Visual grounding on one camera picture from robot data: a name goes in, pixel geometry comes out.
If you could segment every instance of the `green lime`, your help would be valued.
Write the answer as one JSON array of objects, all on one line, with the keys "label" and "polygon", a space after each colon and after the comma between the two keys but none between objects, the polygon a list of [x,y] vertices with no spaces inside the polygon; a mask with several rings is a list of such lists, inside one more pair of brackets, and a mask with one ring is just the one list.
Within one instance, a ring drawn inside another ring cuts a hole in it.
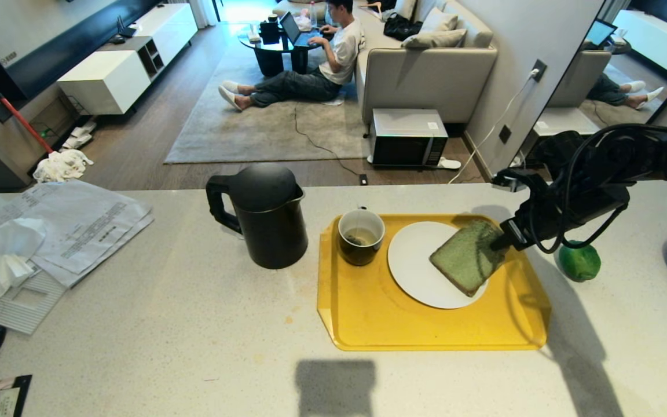
[{"label": "green lime", "polygon": [[591,245],[580,249],[563,245],[559,250],[558,263],[567,277],[576,282],[592,280],[601,270],[601,258]]}]

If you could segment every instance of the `rug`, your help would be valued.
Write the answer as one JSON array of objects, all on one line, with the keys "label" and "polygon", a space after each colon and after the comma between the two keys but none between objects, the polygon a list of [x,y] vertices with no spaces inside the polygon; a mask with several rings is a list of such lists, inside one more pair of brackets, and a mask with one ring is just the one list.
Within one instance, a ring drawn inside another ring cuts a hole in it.
[{"label": "rug", "polygon": [[[289,56],[283,56],[285,68],[290,69]],[[315,68],[321,58],[320,54],[311,53],[310,66]],[[298,129],[317,145],[336,152],[342,159],[365,158],[369,154],[353,83],[342,88],[342,105],[291,100],[239,113],[218,93],[218,85],[225,79],[249,85],[264,79],[250,48],[237,43],[229,46],[164,163],[335,159],[295,132],[295,109]]]},{"label": "rug", "polygon": [[[622,71],[616,69],[612,64],[608,64],[604,68],[604,74],[609,76],[611,81],[619,85],[635,81],[623,74]],[[657,87],[655,85],[648,85],[645,90],[635,94],[646,94]],[[598,100],[583,100],[583,103],[580,105],[580,111],[597,126],[606,127],[620,123],[646,123],[660,105],[662,105],[662,102],[659,98],[655,98],[640,110],[635,110],[627,105],[613,106]]]}]

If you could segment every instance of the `mug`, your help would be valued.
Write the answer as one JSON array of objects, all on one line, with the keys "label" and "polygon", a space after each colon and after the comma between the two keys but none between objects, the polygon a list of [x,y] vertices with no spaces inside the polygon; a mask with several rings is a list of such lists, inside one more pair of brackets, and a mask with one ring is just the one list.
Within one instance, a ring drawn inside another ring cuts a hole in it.
[{"label": "mug", "polygon": [[339,219],[339,248],[345,261],[355,266],[371,263],[382,246],[384,222],[363,208],[349,211]]}]

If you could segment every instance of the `bottle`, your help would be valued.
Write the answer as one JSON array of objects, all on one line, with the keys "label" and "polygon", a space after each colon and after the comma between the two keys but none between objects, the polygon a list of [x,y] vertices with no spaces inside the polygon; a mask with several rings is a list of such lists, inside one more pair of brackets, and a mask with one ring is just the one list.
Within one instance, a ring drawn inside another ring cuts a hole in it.
[{"label": "bottle", "polygon": [[318,27],[318,16],[316,16],[316,3],[310,2],[310,26],[312,29]]}]

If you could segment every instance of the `black kettle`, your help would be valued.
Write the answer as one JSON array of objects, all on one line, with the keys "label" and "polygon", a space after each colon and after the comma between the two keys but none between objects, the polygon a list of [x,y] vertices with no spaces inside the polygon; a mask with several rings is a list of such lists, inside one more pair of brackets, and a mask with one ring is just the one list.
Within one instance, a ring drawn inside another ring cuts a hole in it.
[{"label": "black kettle", "polygon": [[[214,175],[207,180],[206,192],[212,216],[244,236],[259,266],[284,268],[305,253],[307,234],[300,209],[305,193],[285,166],[259,163],[236,175]],[[225,211],[223,193],[230,197],[235,216]]]}]

